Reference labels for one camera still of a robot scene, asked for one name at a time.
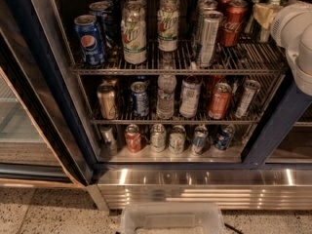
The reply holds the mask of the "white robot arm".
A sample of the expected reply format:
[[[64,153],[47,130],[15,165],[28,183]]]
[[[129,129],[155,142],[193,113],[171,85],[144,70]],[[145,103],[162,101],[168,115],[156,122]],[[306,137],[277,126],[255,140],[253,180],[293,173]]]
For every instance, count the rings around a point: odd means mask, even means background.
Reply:
[[[298,0],[286,7],[257,3],[253,17],[285,49],[295,83],[312,96],[312,4]]]

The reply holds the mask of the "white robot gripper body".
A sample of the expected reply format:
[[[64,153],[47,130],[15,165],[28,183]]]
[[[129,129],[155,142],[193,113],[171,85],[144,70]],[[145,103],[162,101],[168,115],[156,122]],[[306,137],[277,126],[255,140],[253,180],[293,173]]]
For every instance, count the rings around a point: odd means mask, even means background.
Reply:
[[[273,19],[270,34],[276,44],[287,48],[312,23],[312,5],[305,2],[284,7]]]

